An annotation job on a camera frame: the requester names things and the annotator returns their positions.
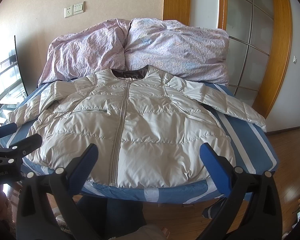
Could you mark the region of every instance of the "person's leg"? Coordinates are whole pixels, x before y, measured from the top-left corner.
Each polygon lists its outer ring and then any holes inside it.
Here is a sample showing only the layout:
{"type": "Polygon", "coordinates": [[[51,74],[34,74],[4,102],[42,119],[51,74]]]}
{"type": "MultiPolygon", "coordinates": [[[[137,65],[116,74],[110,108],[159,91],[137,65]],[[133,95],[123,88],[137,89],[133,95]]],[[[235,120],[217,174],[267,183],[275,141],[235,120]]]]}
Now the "person's leg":
{"type": "Polygon", "coordinates": [[[146,225],[140,201],[108,199],[105,237],[125,236],[146,225]]]}
{"type": "Polygon", "coordinates": [[[77,202],[80,213],[101,238],[105,236],[107,200],[84,195],[77,202]]]}

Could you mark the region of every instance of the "wooden floor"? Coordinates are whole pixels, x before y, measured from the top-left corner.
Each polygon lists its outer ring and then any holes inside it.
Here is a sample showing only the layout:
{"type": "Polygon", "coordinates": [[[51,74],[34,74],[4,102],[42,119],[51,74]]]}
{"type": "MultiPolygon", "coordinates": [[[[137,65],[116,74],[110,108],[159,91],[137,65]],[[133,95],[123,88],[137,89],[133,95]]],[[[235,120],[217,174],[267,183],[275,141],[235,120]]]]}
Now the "wooden floor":
{"type": "MultiPolygon", "coordinates": [[[[288,232],[297,219],[294,211],[298,208],[300,197],[300,130],[271,135],[268,139],[280,160],[274,180],[280,197],[283,232],[288,232]]],[[[171,232],[169,240],[192,240],[210,223],[211,220],[203,218],[201,214],[205,207],[214,202],[211,200],[184,207],[144,203],[143,213],[148,223],[166,227],[171,232]]],[[[239,226],[247,204],[242,204],[231,231],[239,226]]]]}

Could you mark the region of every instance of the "baseboard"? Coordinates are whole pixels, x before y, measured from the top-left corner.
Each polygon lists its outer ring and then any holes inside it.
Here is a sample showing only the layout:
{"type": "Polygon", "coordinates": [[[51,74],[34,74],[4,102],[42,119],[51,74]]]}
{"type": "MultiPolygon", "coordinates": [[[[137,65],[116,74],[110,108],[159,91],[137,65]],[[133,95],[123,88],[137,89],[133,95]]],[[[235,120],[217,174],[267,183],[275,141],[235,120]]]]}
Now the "baseboard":
{"type": "Polygon", "coordinates": [[[266,132],[265,134],[266,134],[266,136],[269,136],[269,135],[279,134],[279,133],[283,133],[283,132],[289,132],[289,131],[293,131],[293,130],[300,130],[300,126],[277,130],[277,131],[272,131],[272,132],[266,132]]]}

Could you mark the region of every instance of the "bed sheet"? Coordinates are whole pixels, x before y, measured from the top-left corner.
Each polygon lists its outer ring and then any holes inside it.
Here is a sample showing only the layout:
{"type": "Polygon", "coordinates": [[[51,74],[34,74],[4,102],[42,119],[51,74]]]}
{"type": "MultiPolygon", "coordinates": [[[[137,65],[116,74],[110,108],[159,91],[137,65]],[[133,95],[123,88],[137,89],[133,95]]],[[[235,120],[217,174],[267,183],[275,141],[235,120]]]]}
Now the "bed sheet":
{"type": "MultiPolygon", "coordinates": [[[[225,86],[203,83],[213,89],[220,90],[222,93],[233,96],[225,86]]],[[[41,85],[20,106],[35,96],[40,95],[48,85],[49,83],[41,85]]],[[[221,123],[226,134],[230,136],[237,166],[241,166],[246,172],[253,174],[262,174],[263,171],[274,171],[277,169],[279,164],[278,157],[261,128],[222,114],[209,106],[205,105],[204,107],[213,113],[221,123]]],[[[34,121],[27,122],[23,126],[18,127],[17,131],[12,135],[1,138],[0,145],[2,147],[9,147],[9,145],[25,138],[34,121]]],[[[21,170],[25,174],[30,171],[34,171],[37,175],[53,172],[52,169],[34,164],[27,158],[23,158],[23,161],[21,170]]],[[[87,181],[81,193],[158,203],[196,203],[221,196],[210,177],[203,181],[171,188],[116,188],[87,181]]]]}

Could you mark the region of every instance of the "neckline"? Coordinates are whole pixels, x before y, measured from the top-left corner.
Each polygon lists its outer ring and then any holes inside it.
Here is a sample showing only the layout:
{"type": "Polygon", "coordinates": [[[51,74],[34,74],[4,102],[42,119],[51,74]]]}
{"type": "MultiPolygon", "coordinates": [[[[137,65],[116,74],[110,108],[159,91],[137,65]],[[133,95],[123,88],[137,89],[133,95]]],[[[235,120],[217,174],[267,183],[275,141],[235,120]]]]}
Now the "neckline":
{"type": "MultiPolygon", "coordinates": [[[[146,74],[145,74],[145,76],[144,76],[143,78],[131,80],[130,82],[134,82],[134,81],[138,81],[138,80],[142,80],[142,79],[147,78],[148,75],[149,75],[151,66],[148,64],[148,65],[144,66],[143,68],[146,68],[146,67],[148,67],[148,69],[147,69],[147,72],[146,72],[146,74]]],[[[130,71],[138,71],[138,70],[141,70],[141,69],[143,69],[143,68],[136,69],[136,70],[130,70],[130,71]]],[[[121,79],[121,78],[115,76],[114,73],[112,72],[112,69],[111,69],[111,68],[109,68],[108,70],[110,71],[111,75],[112,75],[115,79],[118,79],[118,80],[121,80],[121,81],[127,81],[126,79],[121,79]]]]}

